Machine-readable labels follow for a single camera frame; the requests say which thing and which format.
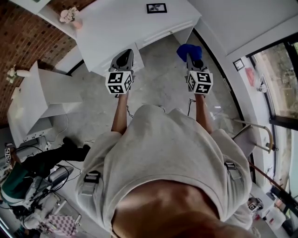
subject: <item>framed picture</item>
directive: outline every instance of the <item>framed picture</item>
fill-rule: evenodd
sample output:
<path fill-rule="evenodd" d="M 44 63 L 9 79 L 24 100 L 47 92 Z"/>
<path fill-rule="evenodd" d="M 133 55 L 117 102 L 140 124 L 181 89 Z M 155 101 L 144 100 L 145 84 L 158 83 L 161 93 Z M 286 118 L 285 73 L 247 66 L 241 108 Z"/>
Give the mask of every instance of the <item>framed picture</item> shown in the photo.
<path fill-rule="evenodd" d="M 147 4 L 147 13 L 167 13 L 165 3 L 151 3 Z"/>
<path fill-rule="evenodd" d="M 237 71 L 244 68 L 244 63 L 242 62 L 241 59 L 236 60 L 235 62 L 233 62 L 233 64 L 234 64 L 235 68 L 237 69 Z"/>

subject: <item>concrete floor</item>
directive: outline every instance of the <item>concrete floor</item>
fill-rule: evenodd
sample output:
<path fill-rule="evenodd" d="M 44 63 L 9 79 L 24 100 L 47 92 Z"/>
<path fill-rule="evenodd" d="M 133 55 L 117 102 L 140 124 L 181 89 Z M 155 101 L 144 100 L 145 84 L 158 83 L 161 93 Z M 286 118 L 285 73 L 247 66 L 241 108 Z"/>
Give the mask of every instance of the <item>concrete floor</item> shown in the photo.
<path fill-rule="evenodd" d="M 202 46 L 193 33 L 187 43 Z M 140 50 L 145 68 L 135 73 L 135 82 L 129 92 L 128 105 L 131 114 L 134 114 L 143 104 L 162 105 L 168 112 L 179 107 L 187 114 L 189 99 L 194 99 L 194 95 L 188 92 L 184 79 L 186 64 L 176 54 L 178 47 L 179 43 L 176 39 L 168 36 Z M 213 73 L 214 79 L 212 91 L 206 97 L 210 118 L 214 128 L 222 128 L 233 136 L 241 130 L 241 125 L 231 122 L 228 118 L 238 118 L 238 112 L 218 68 L 205 48 L 203 46 L 202 48 L 203 61 Z M 82 146 L 85 141 L 96 139 L 103 132 L 109 131 L 112 126 L 117 99 L 109 95 L 105 87 L 105 78 L 89 73 L 85 64 L 80 66 L 72 76 L 74 83 L 81 89 L 83 103 L 77 112 L 68 114 L 69 127 L 59 135 L 53 143 L 53 148 L 59 146 L 65 136 Z M 190 108 L 190 116 L 195 118 L 194 103 Z M 52 123 L 54 129 L 46 136 L 47 140 L 54 140 L 57 133 L 66 128 L 66 116 L 55 116 L 52 118 Z M 72 164 L 79 169 L 82 168 L 82 162 Z M 75 169 L 69 179 L 78 174 L 79 170 Z M 82 214 L 81 228 L 95 237 L 110 237 L 75 204 L 73 193 L 76 181 L 77 179 L 73 179 L 67 182 L 60 193 Z"/>

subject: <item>blue cloth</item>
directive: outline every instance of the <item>blue cloth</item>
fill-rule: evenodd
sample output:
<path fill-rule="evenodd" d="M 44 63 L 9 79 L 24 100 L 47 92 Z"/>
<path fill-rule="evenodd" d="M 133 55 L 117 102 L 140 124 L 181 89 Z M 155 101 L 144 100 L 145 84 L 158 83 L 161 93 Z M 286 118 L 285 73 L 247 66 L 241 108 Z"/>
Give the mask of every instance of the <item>blue cloth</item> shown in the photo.
<path fill-rule="evenodd" d="M 197 61 L 202 58 L 202 48 L 200 46 L 183 44 L 177 49 L 177 54 L 184 62 L 187 61 L 187 53 L 190 54 L 193 61 Z"/>

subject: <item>table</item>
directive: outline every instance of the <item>table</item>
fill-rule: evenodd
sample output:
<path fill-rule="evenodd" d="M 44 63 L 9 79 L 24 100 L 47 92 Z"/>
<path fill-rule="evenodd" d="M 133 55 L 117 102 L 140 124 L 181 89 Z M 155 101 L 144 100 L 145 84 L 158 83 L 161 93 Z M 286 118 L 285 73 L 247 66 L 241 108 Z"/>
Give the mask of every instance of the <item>table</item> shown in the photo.
<path fill-rule="evenodd" d="M 72 77 L 39 69 L 37 62 L 30 73 L 15 88 L 7 112 L 16 147 L 45 135 L 52 128 L 48 117 L 66 114 L 82 102 Z"/>
<path fill-rule="evenodd" d="M 83 27 L 76 42 L 89 71 L 104 76 L 111 60 L 121 51 L 134 51 L 134 67 L 144 67 L 139 50 L 173 34 L 186 43 L 201 14 L 187 0 L 164 0 L 167 13 L 147 14 L 148 0 L 97 0 L 79 17 Z"/>

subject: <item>red brick wall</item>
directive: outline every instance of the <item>red brick wall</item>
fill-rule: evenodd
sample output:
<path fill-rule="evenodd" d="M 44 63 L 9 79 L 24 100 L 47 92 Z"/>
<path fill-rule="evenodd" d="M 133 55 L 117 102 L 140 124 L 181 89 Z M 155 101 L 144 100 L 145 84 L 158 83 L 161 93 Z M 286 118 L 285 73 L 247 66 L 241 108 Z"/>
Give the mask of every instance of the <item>red brick wall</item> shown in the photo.
<path fill-rule="evenodd" d="M 60 14 L 62 10 L 69 9 L 73 6 L 76 6 L 80 11 L 94 1 L 95 0 L 51 0 L 48 5 Z"/>
<path fill-rule="evenodd" d="M 94 0 L 52 0 L 49 5 L 60 12 L 77 6 L 82 9 Z M 7 71 L 30 69 L 35 61 L 39 68 L 53 67 L 76 45 L 75 40 L 22 7 L 0 0 L 0 128 L 7 125 L 11 94 L 22 78 L 13 84 L 6 81 Z"/>

